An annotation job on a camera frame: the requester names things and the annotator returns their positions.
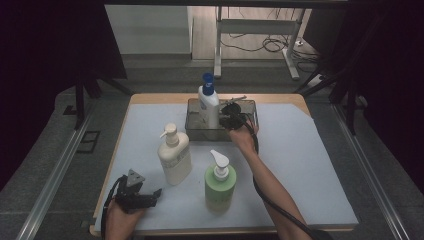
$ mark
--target hand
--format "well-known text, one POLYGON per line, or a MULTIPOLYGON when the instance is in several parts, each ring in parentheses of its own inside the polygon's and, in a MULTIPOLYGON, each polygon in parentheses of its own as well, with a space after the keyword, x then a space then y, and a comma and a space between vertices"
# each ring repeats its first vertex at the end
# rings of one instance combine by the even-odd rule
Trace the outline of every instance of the hand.
MULTIPOLYGON (((247 121, 247 124, 252 126, 255 134, 259 131, 259 128, 251 121, 247 121)), ((237 130, 229 130, 228 134, 230 135, 231 141, 233 141, 233 143, 235 143, 242 152, 250 150, 256 152, 255 142, 253 141, 252 135, 246 126, 243 125, 237 130)))
POLYGON ((128 239, 133 233, 138 220, 144 216, 145 212, 146 209, 140 209, 134 213, 127 214, 122 211, 115 199, 112 199, 107 210, 106 240, 128 239))

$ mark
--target white table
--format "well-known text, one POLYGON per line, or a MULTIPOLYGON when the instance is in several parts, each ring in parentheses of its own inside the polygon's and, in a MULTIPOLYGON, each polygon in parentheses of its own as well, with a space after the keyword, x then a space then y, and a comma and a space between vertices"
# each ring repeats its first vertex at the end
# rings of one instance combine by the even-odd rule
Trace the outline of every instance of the white table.
MULTIPOLYGON (((180 131, 185 131, 187 105, 184 102, 195 96, 141 94, 133 97, 98 207, 103 205, 116 179, 132 168, 146 178, 141 193, 151 194, 158 188, 163 189, 156 207, 149 209, 137 224, 138 234, 275 231, 262 200, 254 190, 250 169, 232 143, 191 142, 192 172, 177 186, 166 183, 157 156, 157 148, 163 141, 159 135, 168 122, 176 123, 180 131), (204 173, 214 162, 209 153, 211 149, 229 157, 238 177, 232 204, 222 214, 211 212, 205 205, 204 173)), ((238 96, 220 95, 220 98, 238 96)), ((290 192, 307 224, 320 229, 353 229, 358 221, 303 98, 296 94, 247 97, 255 100, 257 105, 260 156, 290 192)), ((96 211, 95 217, 97 220, 92 233, 98 234, 101 211, 96 211)))

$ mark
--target transparent box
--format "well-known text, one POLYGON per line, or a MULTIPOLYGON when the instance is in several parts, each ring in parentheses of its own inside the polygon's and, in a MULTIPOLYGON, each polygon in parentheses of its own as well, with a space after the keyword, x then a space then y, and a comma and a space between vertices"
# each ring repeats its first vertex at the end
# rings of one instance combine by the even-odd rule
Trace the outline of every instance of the transparent box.
MULTIPOLYGON (((229 99, 220 99, 219 118, 225 117, 221 109, 224 108, 225 102, 229 99)), ((253 100, 238 100, 236 102, 240 105, 241 113, 247 116, 256 126, 259 127, 258 115, 256 112, 256 104, 253 100)), ((199 114, 199 99, 190 98, 187 104, 187 116, 185 122, 186 134, 190 141, 214 141, 214 142, 231 142, 225 128, 220 126, 218 129, 207 128, 205 122, 199 114)))

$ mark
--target black cable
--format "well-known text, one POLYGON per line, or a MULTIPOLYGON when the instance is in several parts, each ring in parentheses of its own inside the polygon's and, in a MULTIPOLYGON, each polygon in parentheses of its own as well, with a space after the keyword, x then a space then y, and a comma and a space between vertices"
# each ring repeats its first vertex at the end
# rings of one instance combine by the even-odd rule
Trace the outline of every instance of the black cable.
POLYGON ((247 51, 247 52, 256 52, 256 51, 259 51, 259 50, 261 50, 262 48, 264 48, 263 46, 262 47, 260 47, 260 48, 258 48, 258 49, 245 49, 245 48, 241 48, 241 47, 237 47, 237 46, 233 46, 233 45, 227 45, 227 44, 225 44, 225 43, 223 43, 222 42, 222 40, 221 40, 221 44, 222 45, 224 45, 224 46, 226 46, 226 47, 232 47, 232 48, 237 48, 237 49, 240 49, 240 50, 243 50, 243 51, 247 51))
POLYGON ((241 13, 241 7, 239 7, 239 13, 240 13, 240 15, 241 15, 243 18, 246 18, 246 17, 243 15, 243 13, 241 13))
POLYGON ((292 12, 292 16, 291 16, 290 20, 293 20, 294 11, 296 11, 296 8, 293 8, 293 12, 292 12))
POLYGON ((274 10, 276 10, 276 8, 273 8, 269 13, 268 16, 266 17, 267 19, 269 18, 269 16, 271 16, 271 13, 274 12, 274 10))
POLYGON ((229 33, 228 34, 228 36, 230 36, 231 38, 239 38, 239 37, 243 37, 243 36, 245 36, 245 35, 247 35, 246 33, 244 33, 244 34, 239 34, 239 35, 237 35, 237 36, 231 36, 231 33, 229 33))
POLYGON ((118 185, 118 183, 123 179, 124 177, 120 177, 118 178, 118 180, 116 180, 116 182, 113 184, 112 189, 110 189, 109 194, 106 198, 105 204, 103 205, 103 212, 102 212, 102 222, 101 222, 101 227, 100 227, 100 231, 101 231, 101 236, 103 239, 106 238, 106 219, 107 219, 107 210, 109 208, 109 204, 112 201, 113 198, 113 193, 115 192, 115 188, 116 185, 118 185))
MULTIPOLYGON (((239 114, 236 114, 234 112, 232 112, 231 110, 228 110, 229 114, 232 117, 237 118, 239 121, 241 121, 243 123, 244 126, 246 126, 246 128, 249 130, 250 135, 253 138, 253 142, 255 145, 255 150, 256 153, 259 154, 259 141, 258 141, 258 137, 256 136, 255 130, 253 128, 253 123, 252 126, 250 126, 247 121, 245 121, 244 119, 242 119, 239 114)), ((264 202, 266 202, 269 206, 271 206, 274 210, 276 210, 277 212, 279 212, 281 215, 283 215, 284 217, 286 217, 287 219, 289 219, 293 224, 295 224, 297 227, 299 227, 300 229, 302 229, 302 231, 304 231, 306 234, 308 234, 313 240, 317 240, 318 238, 314 235, 314 233, 312 232, 311 229, 308 228, 308 226, 306 226, 305 224, 303 224, 301 221, 299 221, 296 217, 294 217, 293 215, 291 215, 289 212, 287 212, 286 210, 284 210, 283 208, 281 208, 280 206, 278 206, 277 204, 275 204, 271 199, 269 199, 260 189, 260 187, 258 186, 255 178, 253 177, 253 186, 255 187, 256 192, 258 193, 258 195, 262 198, 262 200, 264 202)))
POLYGON ((268 35, 268 37, 266 37, 263 41, 262 41, 262 46, 265 48, 265 50, 267 50, 268 52, 281 52, 281 50, 283 50, 285 47, 287 47, 288 45, 286 45, 284 42, 281 42, 279 39, 276 38, 271 38, 271 35, 268 35), (269 49, 267 46, 268 44, 273 44, 274 46, 277 47, 277 49, 275 50, 271 50, 269 49))
POLYGON ((277 20, 278 17, 280 16, 280 12, 281 12, 281 8, 279 8, 275 14, 275 19, 277 20))

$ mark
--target white pump head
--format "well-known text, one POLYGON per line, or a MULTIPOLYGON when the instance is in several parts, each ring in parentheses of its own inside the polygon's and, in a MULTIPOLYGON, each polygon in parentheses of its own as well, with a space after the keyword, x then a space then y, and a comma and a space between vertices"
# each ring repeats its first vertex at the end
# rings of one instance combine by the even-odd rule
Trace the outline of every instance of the white pump head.
POLYGON ((222 155, 221 153, 211 150, 213 157, 215 158, 216 167, 214 169, 215 178, 218 181, 225 181, 228 178, 228 164, 230 160, 222 155))
POLYGON ((179 139, 177 136, 177 125, 175 123, 168 123, 165 126, 165 131, 160 135, 162 138, 166 135, 166 144, 169 146, 178 145, 179 139))

